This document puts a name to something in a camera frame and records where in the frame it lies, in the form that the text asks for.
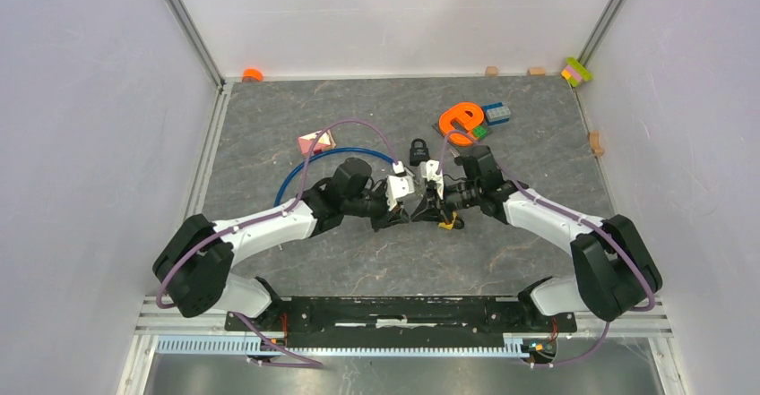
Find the silver key bunch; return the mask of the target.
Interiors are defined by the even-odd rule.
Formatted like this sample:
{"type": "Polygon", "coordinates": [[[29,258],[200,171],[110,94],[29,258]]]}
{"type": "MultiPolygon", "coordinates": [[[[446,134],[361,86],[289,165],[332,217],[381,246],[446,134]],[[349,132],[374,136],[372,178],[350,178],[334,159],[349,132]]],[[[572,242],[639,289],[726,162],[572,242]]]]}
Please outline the silver key bunch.
{"type": "Polygon", "coordinates": [[[407,195],[407,198],[409,200],[421,200],[424,197],[426,188],[423,184],[420,184],[419,182],[412,182],[409,183],[409,187],[410,190],[407,195]]]}

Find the yellow padlock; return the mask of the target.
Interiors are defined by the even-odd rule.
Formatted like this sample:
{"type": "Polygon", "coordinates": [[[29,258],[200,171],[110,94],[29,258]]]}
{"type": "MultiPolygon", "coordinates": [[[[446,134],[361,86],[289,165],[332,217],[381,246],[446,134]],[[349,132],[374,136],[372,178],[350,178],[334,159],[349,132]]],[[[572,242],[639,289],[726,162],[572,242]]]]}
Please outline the yellow padlock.
{"type": "Polygon", "coordinates": [[[451,217],[449,219],[443,219],[438,223],[438,226],[440,228],[446,230],[460,230],[464,228],[464,225],[465,223],[463,219],[458,215],[456,211],[451,214],[451,217]]]}

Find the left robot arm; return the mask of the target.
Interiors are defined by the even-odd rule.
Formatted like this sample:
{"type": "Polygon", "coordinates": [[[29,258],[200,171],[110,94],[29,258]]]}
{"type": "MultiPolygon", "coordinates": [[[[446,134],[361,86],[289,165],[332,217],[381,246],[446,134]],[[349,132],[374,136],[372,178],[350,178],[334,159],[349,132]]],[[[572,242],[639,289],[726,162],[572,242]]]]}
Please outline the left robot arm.
{"type": "Polygon", "coordinates": [[[242,218],[210,221],[202,214],[187,218],[152,265],[160,282],[160,308],[175,307],[185,318],[212,309],[238,312],[260,330],[281,320],[281,305],[259,279],[231,274],[256,253],[318,236],[338,227],[347,216],[367,218],[374,230],[401,223],[403,199],[414,193],[413,175],[401,162],[374,181],[363,159],[348,158],[332,176],[306,189],[299,198],[242,218]]]}

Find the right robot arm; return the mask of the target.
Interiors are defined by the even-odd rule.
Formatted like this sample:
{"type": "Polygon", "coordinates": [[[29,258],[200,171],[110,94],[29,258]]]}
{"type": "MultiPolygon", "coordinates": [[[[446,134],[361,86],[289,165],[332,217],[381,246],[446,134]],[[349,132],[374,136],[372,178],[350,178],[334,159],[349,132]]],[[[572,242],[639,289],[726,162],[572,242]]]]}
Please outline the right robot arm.
{"type": "Polygon", "coordinates": [[[465,177],[451,184],[419,140],[410,146],[410,163],[419,169],[424,188],[411,220],[462,228],[459,211],[477,207],[569,255],[573,275],[547,277],[519,293],[517,316],[524,328],[539,331],[561,313],[590,312],[613,322],[624,313],[655,306],[662,277],[631,219],[587,215],[543,197],[508,175],[488,146],[473,145],[456,157],[465,177]]]}

